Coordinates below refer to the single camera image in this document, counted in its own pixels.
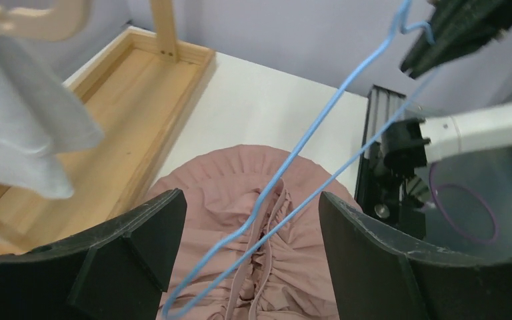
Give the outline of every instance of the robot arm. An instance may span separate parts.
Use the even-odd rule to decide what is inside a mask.
[[[512,102],[446,117],[408,119],[382,138],[384,164],[403,174],[454,155],[512,146]]]

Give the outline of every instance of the hanging towel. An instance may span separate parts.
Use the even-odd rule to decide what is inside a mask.
[[[0,184],[73,195],[56,154],[103,138],[82,102],[16,39],[0,36]]]

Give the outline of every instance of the wooden hanger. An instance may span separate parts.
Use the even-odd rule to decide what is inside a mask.
[[[49,9],[7,10],[0,5],[0,35],[61,41],[82,30],[90,10],[91,0],[56,0]]]

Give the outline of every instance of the gray wall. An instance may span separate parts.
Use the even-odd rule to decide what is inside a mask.
[[[127,0],[133,24],[152,29],[149,0]],[[401,0],[174,0],[180,39],[300,77],[338,86],[383,40]],[[410,21],[432,7],[413,0]],[[401,36],[349,88],[373,83],[410,93],[398,69],[416,35]],[[420,102],[451,112],[500,101],[512,91],[512,32],[480,54],[443,70]]]
[[[0,0],[6,7],[44,9],[53,0]],[[131,19],[126,0],[93,0],[88,24],[76,36],[61,42],[29,41],[56,74],[68,78],[122,32]]]

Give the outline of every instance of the wooden frame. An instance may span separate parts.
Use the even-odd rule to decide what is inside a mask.
[[[9,244],[29,250],[88,229],[140,204],[152,184],[215,52],[176,40],[171,0],[151,4],[157,34],[128,28],[70,86],[105,132],[98,147],[60,156],[75,195],[51,201],[0,185],[0,238]]]

